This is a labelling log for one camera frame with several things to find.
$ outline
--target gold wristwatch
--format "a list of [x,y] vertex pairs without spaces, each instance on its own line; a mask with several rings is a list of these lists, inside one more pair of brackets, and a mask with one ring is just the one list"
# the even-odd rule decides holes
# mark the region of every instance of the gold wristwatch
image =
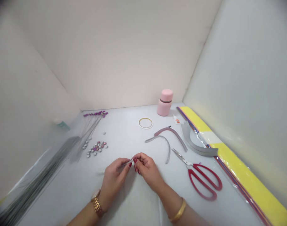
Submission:
[[101,219],[103,215],[105,214],[105,211],[103,211],[103,209],[100,206],[100,203],[98,200],[99,194],[100,194],[100,189],[92,195],[91,202],[94,204],[94,210],[97,216],[99,217],[99,219]]

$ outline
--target woman's right hand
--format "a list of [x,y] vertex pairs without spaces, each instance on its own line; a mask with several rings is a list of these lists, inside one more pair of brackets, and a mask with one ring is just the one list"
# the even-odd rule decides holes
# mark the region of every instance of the woman's right hand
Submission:
[[165,185],[163,178],[154,162],[154,160],[144,153],[138,153],[133,157],[135,171],[143,176],[150,188],[158,193],[159,189]]

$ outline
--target pink bottle cap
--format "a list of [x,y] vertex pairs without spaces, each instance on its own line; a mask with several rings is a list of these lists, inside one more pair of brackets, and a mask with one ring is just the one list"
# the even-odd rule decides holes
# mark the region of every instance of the pink bottle cap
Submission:
[[161,98],[160,100],[164,102],[170,102],[173,99],[174,92],[170,89],[164,89],[161,92]]

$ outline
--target white wall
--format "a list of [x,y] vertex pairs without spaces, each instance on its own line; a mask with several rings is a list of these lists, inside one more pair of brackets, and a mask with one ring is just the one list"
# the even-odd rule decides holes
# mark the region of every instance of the white wall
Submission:
[[287,1],[223,1],[184,103],[287,208]]
[[77,105],[8,14],[0,13],[0,199],[71,123]]
[[181,101],[221,0],[19,0],[12,10],[81,110]]

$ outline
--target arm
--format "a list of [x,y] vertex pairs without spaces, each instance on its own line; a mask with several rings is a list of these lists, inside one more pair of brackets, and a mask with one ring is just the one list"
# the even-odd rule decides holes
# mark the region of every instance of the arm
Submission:
[[[110,208],[118,191],[125,182],[132,163],[126,165],[121,173],[117,171],[118,167],[129,161],[130,159],[116,159],[105,170],[103,184],[98,196],[100,206],[105,212]],[[89,202],[67,226],[93,226],[98,221],[99,217],[94,210],[94,204]]]
[[[161,177],[154,160],[144,153],[139,153],[134,157],[135,171],[143,176],[144,180],[156,192],[164,206],[169,218],[173,218],[181,208],[182,198],[168,186]],[[190,206],[186,206],[181,218],[174,223],[181,225],[209,225]]]

